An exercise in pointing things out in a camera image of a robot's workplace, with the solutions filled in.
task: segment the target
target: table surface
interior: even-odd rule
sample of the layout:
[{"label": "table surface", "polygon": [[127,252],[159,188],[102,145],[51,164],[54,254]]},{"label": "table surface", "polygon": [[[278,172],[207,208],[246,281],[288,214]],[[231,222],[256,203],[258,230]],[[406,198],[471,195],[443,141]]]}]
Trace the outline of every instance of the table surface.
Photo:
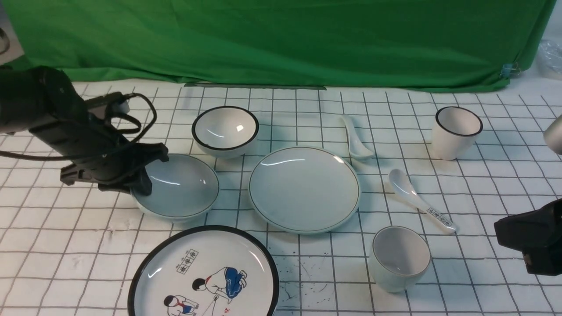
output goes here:
[{"label": "table surface", "polygon": [[[144,216],[129,195],[89,184],[63,186],[59,168],[66,162],[1,158],[2,316],[125,316],[132,277],[146,255],[171,235],[204,224],[237,227],[266,245],[281,281],[276,316],[562,315],[562,277],[527,274],[521,254],[499,246],[493,229],[508,214],[562,197],[562,160],[542,139],[562,114],[562,94],[227,90],[150,82],[75,88],[84,98],[133,90],[152,98],[158,123],[144,141],[165,142],[170,152],[207,162],[222,190],[207,215],[172,225]],[[217,160],[193,144],[196,116],[223,105],[250,109],[260,121],[259,140],[244,157]],[[477,145],[457,161],[435,158],[429,145],[434,114],[445,106],[470,109],[484,123]],[[130,107],[132,116],[150,120],[142,100]],[[295,145],[348,157],[342,113],[377,152],[369,161],[350,161],[363,190],[359,211],[320,235],[269,226],[248,201],[251,170],[269,152]],[[56,155],[27,132],[0,137],[0,150]],[[386,183],[394,168],[407,172],[421,197],[460,226],[458,235],[445,236],[427,215],[395,198]],[[420,283],[399,294],[383,292],[367,270],[369,243],[389,225],[421,234],[433,255]]]}]

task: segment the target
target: porcelain spoon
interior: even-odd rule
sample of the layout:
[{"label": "porcelain spoon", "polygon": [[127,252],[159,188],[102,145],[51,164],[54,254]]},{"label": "porcelain spoon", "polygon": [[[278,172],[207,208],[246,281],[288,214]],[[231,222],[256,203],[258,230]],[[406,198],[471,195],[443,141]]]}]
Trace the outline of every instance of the porcelain spoon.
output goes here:
[{"label": "porcelain spoon", "polygon": [[373,157],[375,153],[365,147],[365,145],[363,145],[363,143],[359,139],[359,136],[357,135],[357,131],[355,131],[355,126],[353,124],[353,121],[351,120],[351,117],[343,114],[340,116],[340,118],[346,126],[347,140],[349,143],[349,152],[351,157],[355,160],[365,160]]},{"label": "porcelain spoon", "polygon": [[407,175],[402,170],[394,169],[388,174],[388,181],[390,182],[394,192],[406,200],[408,203],[414,205],[418,209],[433,216],[437,220],[443,230],[448,234],[453,234],[459,231],[459,227],[450,221],[443,214],[439,213],[436,209],[427,204],[421,197],[419,197],[416,190],[408,180]]}]

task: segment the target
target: decorated plate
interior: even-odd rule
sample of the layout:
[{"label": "decorated plate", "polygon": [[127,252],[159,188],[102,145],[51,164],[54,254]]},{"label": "decorated plate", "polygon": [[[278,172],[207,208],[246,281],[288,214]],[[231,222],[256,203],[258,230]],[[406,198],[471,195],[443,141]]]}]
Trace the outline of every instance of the decorated plate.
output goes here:
[{"label": "decorated plate", "polygon": [[140,265],[130,316],[271,316],[279,297],[273,258],[250,234],[203,226],[178,233]]}]

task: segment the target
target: cartoon illustration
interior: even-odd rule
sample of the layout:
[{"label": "cartoon illustration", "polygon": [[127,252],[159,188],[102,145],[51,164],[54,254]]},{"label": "cartoon illustration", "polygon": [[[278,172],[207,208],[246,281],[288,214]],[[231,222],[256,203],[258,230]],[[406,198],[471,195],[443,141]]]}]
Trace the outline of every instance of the cartoon illustration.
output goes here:
[{"label": "cartoon illustration", "polygon": [[193,281],[193,289],[196,291],[207,290],[213,294],[224,297],[228,304],[238,296],[243,288],[246,287],[248,274],[244,270],[240,273],[234,268],[224,267],[206,279],[196,279]]},{"label": "cartoon illustration", "polygon": [[169,316],[196,316],[195,310],[199,308],[199,304],[181,295],[168,295],[164,299],[164,305],[168,306]]}]

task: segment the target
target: green backdrop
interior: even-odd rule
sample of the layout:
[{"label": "green backdrop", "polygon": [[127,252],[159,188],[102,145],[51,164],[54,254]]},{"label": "green backdrop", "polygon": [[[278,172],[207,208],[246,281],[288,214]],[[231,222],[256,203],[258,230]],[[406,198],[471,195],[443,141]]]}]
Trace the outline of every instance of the green backdrop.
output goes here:
[{"label": "green backdrop", "polygon": [[3,0],[74,80],[491,91],[530,67],[556,0]]}]

